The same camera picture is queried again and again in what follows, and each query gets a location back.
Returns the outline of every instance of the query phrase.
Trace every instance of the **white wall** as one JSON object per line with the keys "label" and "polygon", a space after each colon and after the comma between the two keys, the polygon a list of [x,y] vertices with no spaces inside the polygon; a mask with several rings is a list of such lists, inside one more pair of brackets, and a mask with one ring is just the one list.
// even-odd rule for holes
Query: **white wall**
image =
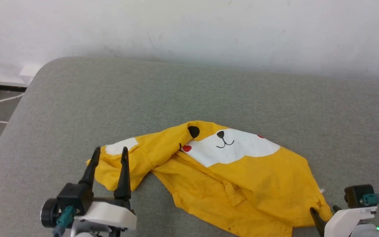
{"label": "white wall", "polygon": [[379,0],[0,0],[0,82],[73,55],[379,78]]}

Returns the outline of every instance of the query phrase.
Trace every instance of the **yellow garment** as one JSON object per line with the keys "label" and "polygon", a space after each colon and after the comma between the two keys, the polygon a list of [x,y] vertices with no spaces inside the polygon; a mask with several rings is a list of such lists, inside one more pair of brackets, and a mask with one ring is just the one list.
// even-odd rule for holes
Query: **yellow garment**
{"label": "yellow garment", "polygon": [[177,207],[238,236],[289,237],[331,210],[305,158],[261,136],[191,121],[102,147],[95,179],[115,190],[129,149],[131,189],[152,171]]}

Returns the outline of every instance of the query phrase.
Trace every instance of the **red spot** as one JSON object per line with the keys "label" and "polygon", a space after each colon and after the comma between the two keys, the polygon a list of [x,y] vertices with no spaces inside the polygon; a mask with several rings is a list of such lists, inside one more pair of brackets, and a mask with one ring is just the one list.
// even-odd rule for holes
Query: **red spot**
{"label": "red spot", "polygon": [[188,151],[191,150],[191,148],[192,147],[190,145],[185,145],[185,146],[182,147],[182,150],[184,150],[185,152],[188,152]]}

